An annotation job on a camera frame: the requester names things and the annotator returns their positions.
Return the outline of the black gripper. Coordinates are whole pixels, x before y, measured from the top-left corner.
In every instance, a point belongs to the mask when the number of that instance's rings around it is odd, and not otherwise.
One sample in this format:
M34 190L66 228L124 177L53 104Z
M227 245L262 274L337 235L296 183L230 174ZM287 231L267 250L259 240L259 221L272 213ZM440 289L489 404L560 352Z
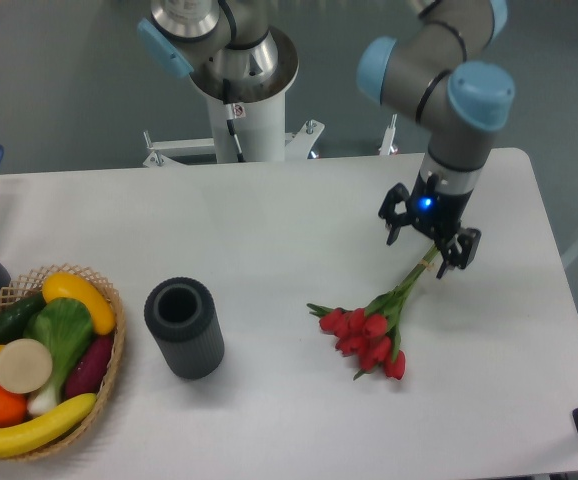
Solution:
M436 274L441 279L449 270L465 270L474 260L482 233L461 226L462 214L473 193L453 194L440 189L440 179L432 174L424 180L419 174L412 194L402 183L385 195L378 216L388 230L387 245L392 245L403 227L413 226L435 242L442 255Z

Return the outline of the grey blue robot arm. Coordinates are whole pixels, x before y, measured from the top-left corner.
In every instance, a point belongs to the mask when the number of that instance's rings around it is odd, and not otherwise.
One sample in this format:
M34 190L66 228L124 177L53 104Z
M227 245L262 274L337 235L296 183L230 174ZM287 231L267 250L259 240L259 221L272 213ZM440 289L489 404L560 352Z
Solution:
M356 71L366 97L430 135L414 186L392 187L379 215L390 240L411 226L434 242L444 269L465 269L481 233L462 215L515 96L511 76L478 55L504 28L508 7L416 1L413 9L418 33L406 42L375 39ZM288 158L285 94L299 62L264 2L154 1L137 33L163 70L189 78L205 97L219 162Z

